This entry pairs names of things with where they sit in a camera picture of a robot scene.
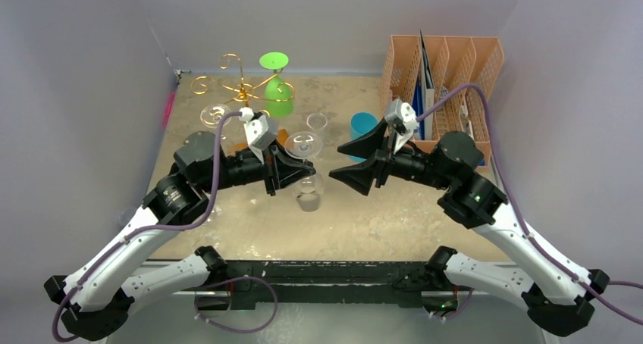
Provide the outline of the clear flute wine glass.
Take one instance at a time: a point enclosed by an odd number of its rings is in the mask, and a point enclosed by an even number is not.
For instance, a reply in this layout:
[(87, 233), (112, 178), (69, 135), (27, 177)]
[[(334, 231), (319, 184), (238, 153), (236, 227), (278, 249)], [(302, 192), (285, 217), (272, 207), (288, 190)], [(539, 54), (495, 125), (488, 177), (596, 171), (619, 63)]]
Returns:
[(223, 116), (225, 116), (229, 112), (231, 112), (231, 110), (227, 105), (216, 104), (209, 105), (203, 108), (200, 113), (200, 120), (202, 124), (205, 127), (213, 130), (217, 135), (221, 137), (221, 147), (223, 148), (223, 152), (225, 152), (226, 154), (230, 152), (231, 140), (224, 134), (224, 129), (222, 129), (220, 133), (218, 133), (217, 130), (220, 124), (222, 124), (224, 127), (229, 124), (229, 122), (231, 121), (230, 119), (226, 120), (224, 123), (221, 122)]

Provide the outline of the peach file organizer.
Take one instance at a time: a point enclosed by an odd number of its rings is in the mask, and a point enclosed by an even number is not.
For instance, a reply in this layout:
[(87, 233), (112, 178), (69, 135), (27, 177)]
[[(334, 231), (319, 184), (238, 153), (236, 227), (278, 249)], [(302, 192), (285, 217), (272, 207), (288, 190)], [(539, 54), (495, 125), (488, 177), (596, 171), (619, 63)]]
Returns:
[[(475, 83), (488, 101), (503, 65), (504, 53), (500, 39), (484, 36), (415, 36), (390, 37), (379, 88), (379, 115), (396, 97), (411, 102), (416, 80), (422, 68), (422, 51), (426, 50), (435, 82), (434, 97), (442, 89), (448, 91), (464, 83)], [(430, 151), (448, 131), (469, 131), (478, 150), (484, 154), (480, 168), (491, 166), (489, 133), (481, 98), (471, 89), (459, 92), (445, 106), (431, 115), (432, 131), (426, 140), (416, 141)]]

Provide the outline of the blue plastic goblet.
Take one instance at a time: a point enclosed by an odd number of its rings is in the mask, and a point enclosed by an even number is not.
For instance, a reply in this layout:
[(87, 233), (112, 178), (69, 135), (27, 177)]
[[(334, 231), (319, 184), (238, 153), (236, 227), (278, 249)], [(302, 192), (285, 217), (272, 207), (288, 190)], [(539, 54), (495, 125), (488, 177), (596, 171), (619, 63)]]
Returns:
[(379, 120), (368, 112), (359, 112), (354, 114), (350, 120), (350, 141), (363, 136), (371, 131), (379, 123)]

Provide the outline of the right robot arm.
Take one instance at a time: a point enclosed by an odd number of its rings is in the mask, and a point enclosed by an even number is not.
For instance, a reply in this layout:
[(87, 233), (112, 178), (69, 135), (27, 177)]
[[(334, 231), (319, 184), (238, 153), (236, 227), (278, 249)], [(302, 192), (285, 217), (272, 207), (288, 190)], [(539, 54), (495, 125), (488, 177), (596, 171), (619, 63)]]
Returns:
[(449, 283), (491, 294), (524, 310), (541, 329), (560, 337), (588, 326), (594, 294), (610, 281), (602, 270), (586, 269), (566, 258), (528, 224), (519, 222), (507, 196), (477, 171), (483, 154), (466, 133), (444, 134), (430, 152), (414, 145), (394, 149), (394, 134), (380, 122), (339, 153), (358, 164), (330, 172), (330, 177), (362, 195), (398, 177), (443, 192), (438, 205), (456, 223), (493, 243), (512, 261), (501, 267), (477, 261), (441, 246), (431, 256), (425, 277), (437, 289)]

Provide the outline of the gold wine glass rack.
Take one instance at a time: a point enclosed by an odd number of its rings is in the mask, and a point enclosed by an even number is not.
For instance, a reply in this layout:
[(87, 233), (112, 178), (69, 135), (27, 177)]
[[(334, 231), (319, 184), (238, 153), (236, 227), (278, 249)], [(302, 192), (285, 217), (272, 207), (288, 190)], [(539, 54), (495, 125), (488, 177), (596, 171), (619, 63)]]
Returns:
[[(270, 76), (266, 77), (265, 79), (263, 79), (258, 83), (253, 84), (246, 79), (243, 62), (239, 55), (236, 55), (234, 53), (227, 53), (222, 55), (218, 60), (218, 66), (221, 70), (229, 69), (233, 63), (235, 63), (238, 66), (238, 73), (239, 73), (238, 80), (235, 83), (226, 84), (221, 82), (216, 77), (201, 75), (201, 76), (197, 76), (191, 82), (190, 91), (195, 95), (205, 95), (206, 93), (209, 92), (211, 87), (218, 86), (226, 90), (227, 92), (229, 92), (231, 96), (227, 101), (216, 102), (213, 105), (224, 104), (224, 105), (227, 105), (229, 109), (232, 111), (232, 107), (235, 104), (237, 104), (241, 108), (244, 108), (244, 107), (251, 107), (253, 102), (260, 101), (264, 104), (264, 106), (259, 110), (266, 111), (266, 102), (263, 99), (265, 84), (273, 76), (273, 72), (271, 70), (268, 70), (271, 72)], [(294, 107), (295, 88), (291, 83), (288, 83), (288, 84), (290, 84), (293, 88), (293, 107)]]

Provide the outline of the grey white folder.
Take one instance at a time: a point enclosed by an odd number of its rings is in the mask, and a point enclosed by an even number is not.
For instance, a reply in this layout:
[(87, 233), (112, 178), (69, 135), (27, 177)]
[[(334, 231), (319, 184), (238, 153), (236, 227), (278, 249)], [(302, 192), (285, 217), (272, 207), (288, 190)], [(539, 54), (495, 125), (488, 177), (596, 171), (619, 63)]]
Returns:
[[(421, 81), (422, 81), (422, 113), (424, 114), (434, 104), (434, 82), (431, 73), (431, 67), (428, 60), (428, 53), (425, 47), (424, 36), (419, 34), (420, 46), (422, 51)], [(422, 120), (422, 139), (430, 140), (432, 137), (433, 122), (430, 117)]]

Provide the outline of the clear glass back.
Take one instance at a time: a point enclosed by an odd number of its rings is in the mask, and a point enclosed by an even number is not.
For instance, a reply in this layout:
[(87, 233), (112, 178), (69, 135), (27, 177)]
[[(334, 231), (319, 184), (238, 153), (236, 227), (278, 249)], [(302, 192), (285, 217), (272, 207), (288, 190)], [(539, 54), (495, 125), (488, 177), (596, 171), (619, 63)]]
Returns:
[(321, 112), (312, 113), (306, 118), (306, 125), (313, 133), (323, 137), (328, 126), (328, 118)]

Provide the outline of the green plastic goblet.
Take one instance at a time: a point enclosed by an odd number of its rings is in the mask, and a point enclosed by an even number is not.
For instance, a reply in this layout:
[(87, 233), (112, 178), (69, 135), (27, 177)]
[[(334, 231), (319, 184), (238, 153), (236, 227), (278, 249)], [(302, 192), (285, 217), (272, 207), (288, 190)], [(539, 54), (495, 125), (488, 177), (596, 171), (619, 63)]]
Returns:
[(273, 72), (265, 84), (266, 111), (274, 118), (289, 116), (293, 112), (293, 88), (281, 78), (281, 72), (289, 63), (288, 56), (283, 52), (268, 52), (260, 57), (259, 63)]

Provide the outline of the blue folder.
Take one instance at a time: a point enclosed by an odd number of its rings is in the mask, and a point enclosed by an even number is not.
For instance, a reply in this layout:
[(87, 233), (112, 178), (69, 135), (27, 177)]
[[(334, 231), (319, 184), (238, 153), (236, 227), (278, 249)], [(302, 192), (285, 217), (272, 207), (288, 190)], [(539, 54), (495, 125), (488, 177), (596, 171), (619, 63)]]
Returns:
[[(418, 116), (424, 113), (425, 86), (423, 83), (424, 77), (418, 76), (412, 99), (412, 108), (415, 110)], [(419, 140), (423, 140), (425, 138), (425, 127), (423, 121), (419, 122), (419, 125), (414, 132), (414, 136)]]

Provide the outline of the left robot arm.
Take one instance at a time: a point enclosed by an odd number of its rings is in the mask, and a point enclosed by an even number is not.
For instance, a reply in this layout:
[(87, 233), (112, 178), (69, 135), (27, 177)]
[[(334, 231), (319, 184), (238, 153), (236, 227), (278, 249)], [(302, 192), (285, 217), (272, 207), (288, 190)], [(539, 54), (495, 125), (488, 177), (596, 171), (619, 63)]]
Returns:
[(262, 182), (269, 195), (310, 177), (309, 162), (289, 156), (274, 139), (257, 152), (227, 156), (217, 134), (196, 132), (175, 152), (169, 173), (145, 196), (130, 221), (94, 258), (69, 275), (54, 275), (44, 288), (57, 305), (52, 334), (58, 342), (99, 341), (141, 308), (185, 289), (230, 287), (236, 277), (211, 246), (179, 262), (140, 275), (138, 268), (179, 233), (212, 213), (222, 189)]

